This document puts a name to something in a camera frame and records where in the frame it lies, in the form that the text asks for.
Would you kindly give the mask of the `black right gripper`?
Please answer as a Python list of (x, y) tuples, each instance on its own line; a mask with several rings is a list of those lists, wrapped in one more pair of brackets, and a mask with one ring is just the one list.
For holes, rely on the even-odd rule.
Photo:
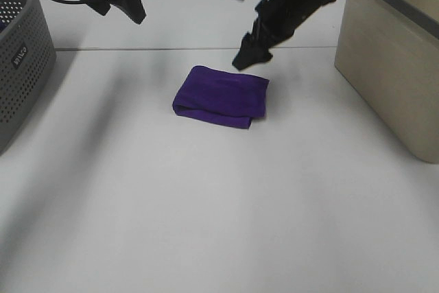
[(259, 46), (275, 46), (291, 38), (309, 17), (309, 0), (261, 0), (252, 31), (245, 34), (232, 65), (247, 69), (271, 61), (273, 55)]

